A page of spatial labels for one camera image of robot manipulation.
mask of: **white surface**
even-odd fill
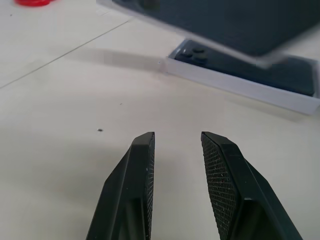
[[[0,0],[0,87],[129,19],[91,0],[56,0],[36,8]]]
[[[0,89],[0,239],[85,239],[105,179],[147,131],[156,134],[152,240],[219,239],[201,131],[237,143],[303,239],[319,239],[320,111],[163,74],[159,60],[182,40],[132,20]]]
[[[275,106],[294,110],[299,113],[311,115],[320,106],[320,99],[318,97],[311,97],[278,89],[203,67],[191,65],[175,60],[174,56],[172,58],[168,57],[165,63],[166,71],[175,76],[186,78],[191,81],[231,93],[240,94],[252,99],[257,99]],[[318,64],[314,64],[314,71],[316,71],[316,69],[319,69]],[[316,81],[317,84],[315,84],[315,86],[320,86],[319,79],[316,79]],[[315,92],[315,95],[318,96],[320,90],[316,89]]]

